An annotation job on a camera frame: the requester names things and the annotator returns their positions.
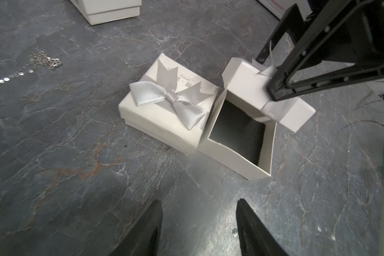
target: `box flap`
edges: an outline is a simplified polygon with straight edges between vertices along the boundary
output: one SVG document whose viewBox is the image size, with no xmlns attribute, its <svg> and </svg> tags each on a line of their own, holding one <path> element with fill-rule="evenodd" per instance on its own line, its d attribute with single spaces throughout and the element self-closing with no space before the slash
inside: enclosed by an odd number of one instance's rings
<svg viewBox="0 0 384 256">
<path fill-rule="evenodd" d="M 293 132 L 297 132 L 314 115 L 316 110 L 301 98 L 287 111 L 280 123 Z"/>
<path fill-rule="evenodd" d="M 237 61 L 232 58 L 226 69 L 232 70 L 233 68 L 232 77 L 229 77 L 231 73 L 227 73 L 226 70 L 222 74 L 228 90 L 228 100 L 253 118 L 263 116 L 260 111 L 270 100 L 265 86 L 270 80 L 269 75 L 276 68 L 269 67 L 261 72 L 243 59 Z"/>
<path fill-rule="evenodd" d="M 222 79 L 224 87 L 226 88 L 230 81 L 232 80 L 233 76 L 236 74 L 236 72 L 241 69 L 241 66 L 244 65 L 246 68 L 250 70 L 251 74 L 259 73 L 260 70 L 257 69 L 255 66 L 250 64 L 244 59 L 241 58 L 232 58 L 230 59 L 228 65 L 226 66 L 225 70 L 222 73 Z"/>
<path fill-rule="evenodd" d="M 220 110 L 222 109 L 223 102 L 226 98 L 227 90 L 224 90 L 219 98 L 215 101 L 215 105 L 213 107 L 212 113 L 210 114 L 208 120 L 206 121 L 206 126 L 204 129 L 204 132 L 201 136 L 201 142 L 205 141 L 209 138 L 210 133 L 212 132 L 213 126 L 215 125 L 215 122 L 217 120 L 217 117 L 219 116 Z"/>
</svg>

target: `open box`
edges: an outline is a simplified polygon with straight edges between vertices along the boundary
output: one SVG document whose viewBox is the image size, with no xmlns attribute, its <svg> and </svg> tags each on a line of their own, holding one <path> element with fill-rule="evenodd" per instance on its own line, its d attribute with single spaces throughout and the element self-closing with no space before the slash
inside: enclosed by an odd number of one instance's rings
<svg viewBox="0 0 384 256">
<path fill-rule="evenodd" d="M 176 84 L 176 92 L 200 84 L 200 93 L 210 97 L 197 104 L 207 113 L 201 118 L 198 125 L 188 129 L 179 119 L 175 110 L 175 113 L 169 111 L 160 106 L 160 102 L 138 106 L 132 91 L 119 103 L 119 113 L 125 119 L 126 125 L 143 131 L 188 156 L 199 145 L 205 123 L 219 88 L 163 53 L 154 61 L 140 81 L 157 81 L 158 77 L 160 77 L 160 82 L 169 81 L 167 83 Z"/>
<path fill-rule="evenodd" d="M 251 106 L 225 89 L 215 102 L 198 150 L 248 180 L 270 177 L 276 122 L 266 116 L 255 120 L 247 112 L 251 114 Z"/>
<path fill-rule="evenodd" d="M 252 63 L 232 58 L 222 73 L 225 87 L 233 100 L 246 114 L 263 122 L 265 117 L 297 132 L 316 112 L 299 97 L 274 102 L 266 93 L 265 86 L 277 69 L 266 67 L 255 60 Z"/>
</svg>

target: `necklace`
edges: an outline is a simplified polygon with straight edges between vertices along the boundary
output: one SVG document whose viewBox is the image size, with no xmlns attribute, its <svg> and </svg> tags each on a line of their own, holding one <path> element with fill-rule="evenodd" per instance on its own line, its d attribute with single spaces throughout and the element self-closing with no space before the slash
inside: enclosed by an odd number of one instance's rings
<svg viewBox="0 0 384 256">
<path fill-rule="evenodd" d="M 16 73 L 11 74 L 3 79 L 0 79 L 0 85 L 10 81 L 10 79 L 14 79 L 16 77 L 22 76 L 25 74 L 25 71 L 28 67 L 33 66 L 31 69 L 28 70 L 29 73 L 33 73 L 38 65 L 48 66 L 49 69 L 55 69 L 61 65 L 61 61 L 59 59 L 53 59 L 48 57 L 48 55 L 45 52 L 38 52 L 35 54 L 30 55 L 30 62 L 19 69 Z"/>
</svg>

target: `satin bow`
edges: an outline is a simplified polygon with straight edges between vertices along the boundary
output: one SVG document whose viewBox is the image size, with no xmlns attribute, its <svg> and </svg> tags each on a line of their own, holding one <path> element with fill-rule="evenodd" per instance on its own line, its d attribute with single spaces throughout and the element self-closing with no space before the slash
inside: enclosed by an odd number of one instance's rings
<svg viewBox="0 0 384 256">
<path fill-rule="evenodd" d="M 175 93 L 177 85 L 178 67 L 168 70 L 158 59 L 156 81 L 149 76 L 144 76 L 141 81 L 131 83 L 129 87 L 137 106 L 155 103 L 178 115 L 182 123 L 190 130 L 205 115 L 209 114 L 197 104 L 213 95 L 200 92 L 201 82 Z"/>
</svg>

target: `gift box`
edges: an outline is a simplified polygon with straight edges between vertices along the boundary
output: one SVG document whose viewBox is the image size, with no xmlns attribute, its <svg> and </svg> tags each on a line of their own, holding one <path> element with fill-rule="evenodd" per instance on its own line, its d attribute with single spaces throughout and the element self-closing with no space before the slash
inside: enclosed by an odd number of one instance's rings
<svg viewBox="0 0 384 256">
<path fill-rule="evenodd" d="M 141 0 L 71 0 L 91 25 L 139 16 Z"/>
<path fill-rule="evenodd" d="M 191 154 L 198 147 L 219 88 L 163 53 L 118 108 L 125 123 Z"/>
<path fill-rule="evenodd" d="M 315 113 L 298 97 L 271 100 L 265 86 L 275 72 L 273 66 L 232 58 L 222 73 L 225 91 L 198 147 L 249 180 L 271 176 L 277 122 L 296 132 Z"/>
</svg>

